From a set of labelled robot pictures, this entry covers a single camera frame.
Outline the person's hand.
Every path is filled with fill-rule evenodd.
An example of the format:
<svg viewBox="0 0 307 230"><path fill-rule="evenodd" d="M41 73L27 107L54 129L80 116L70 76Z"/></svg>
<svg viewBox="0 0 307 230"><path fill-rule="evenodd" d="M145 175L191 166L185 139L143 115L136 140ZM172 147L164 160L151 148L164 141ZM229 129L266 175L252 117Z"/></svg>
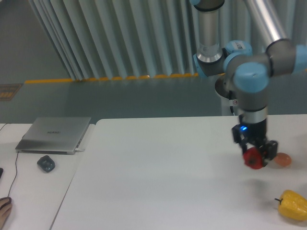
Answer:
<svg viewBox="0 0 307 230"><path fill-rule="evenodd" d="M5 205L6 202L6 197L0 199L0 229L3 228L8 216L12 211L12 203Z"/></svg>

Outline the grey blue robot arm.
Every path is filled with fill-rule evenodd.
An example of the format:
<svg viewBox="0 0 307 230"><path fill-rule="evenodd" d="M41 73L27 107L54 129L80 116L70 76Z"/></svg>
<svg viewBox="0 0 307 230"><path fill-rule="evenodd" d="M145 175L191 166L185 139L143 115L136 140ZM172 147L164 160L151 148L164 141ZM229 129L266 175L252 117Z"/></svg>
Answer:
<svg viewBox="0 0 307 230"><path fill-rule="evenodd" d="M278 142L266 136L270 78L305 70L307 48L291 43L270 0L245 1L266 48L258 55L240 40L220 46L219 12L224 1L193 0L191 5L199 20L199 48L194 55L197 72L203 77L222 75L215 90L230 103L237 102L238 107L239 123L232 128L233 140L242 150L245 165L261 169L278 150Z"/></svg>

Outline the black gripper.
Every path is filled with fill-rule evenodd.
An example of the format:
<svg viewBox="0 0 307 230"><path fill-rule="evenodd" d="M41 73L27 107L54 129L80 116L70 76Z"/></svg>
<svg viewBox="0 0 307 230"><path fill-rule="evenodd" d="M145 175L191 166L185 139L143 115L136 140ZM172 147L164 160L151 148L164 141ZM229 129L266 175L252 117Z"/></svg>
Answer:
<svg viewBox="0 0 307 230"><path fill-rule="evenodd" d="M267 140L266 133L267 119L258 123L246 123L240 120L240 123L232 128L233 140L240 146L242 155L247 152L248 144L251 144L260 153L262 167L276 157L278 150L278 142Z"/></svg>

